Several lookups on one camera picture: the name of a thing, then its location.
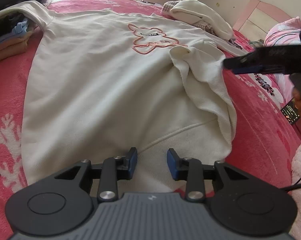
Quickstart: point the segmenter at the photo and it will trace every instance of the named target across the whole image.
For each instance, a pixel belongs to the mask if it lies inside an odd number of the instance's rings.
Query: silver bolt
[[[188,193],[188,197],[190,199],[201,199],[202,197],[204,197],[204,194],[200,191],[191,191]]]
[[[115,193],[107,190],[107,191],[103,191],[102,193],[100,193],[99,196],[102,199],[112,199],[113,197],[115,197]]]

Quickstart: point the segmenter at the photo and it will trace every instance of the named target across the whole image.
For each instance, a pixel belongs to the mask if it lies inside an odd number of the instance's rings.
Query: headboard panel
[[[250,0],[233,29],[251,41],[265,39],[269,30],[280,22],[291,19],[283,10],[259,0]]]

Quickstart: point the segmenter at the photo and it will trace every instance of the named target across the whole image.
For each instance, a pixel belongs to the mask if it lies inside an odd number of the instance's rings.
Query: brown folded cloth
[[[18,37],[18,38],[12,38],[7,41],[3,41],[0,43],[0,50],[7,48],[8,46],[11,46],[13,44],[21,43],[23,41],[28,41],[29,37],[33,34],[33,31],[28,31],[25,33],[25,35]]]
[[[23,40],[22,42],[12,44],[4,49],[0,50],[0,60],[22,54],[27,50],[27,41],[29,37],[26,40]]]

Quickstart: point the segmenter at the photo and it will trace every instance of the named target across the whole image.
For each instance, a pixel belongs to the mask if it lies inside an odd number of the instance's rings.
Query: blue cloth
[[[0,43],[8,39],[18,38],[20,36],[23,36],[27,32],[27,28],[28,28],[28,19],[24,18],[22,22],[17,23],[17,25],[12,29],[10,33],[0,36]]]

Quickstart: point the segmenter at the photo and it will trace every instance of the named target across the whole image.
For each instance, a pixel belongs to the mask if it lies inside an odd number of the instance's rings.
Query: white hooded garment
[[[20,11],[44,31],[29,72],[22,124],[28,184],[79,160],[102,163],[138,150],[122,190],[179,185],[167,149],[205,164],[225,158],[236,112],[222,77],[224,54],[243,53],[218,37],[152,14],[109,9],[56,13],[35,1]]]

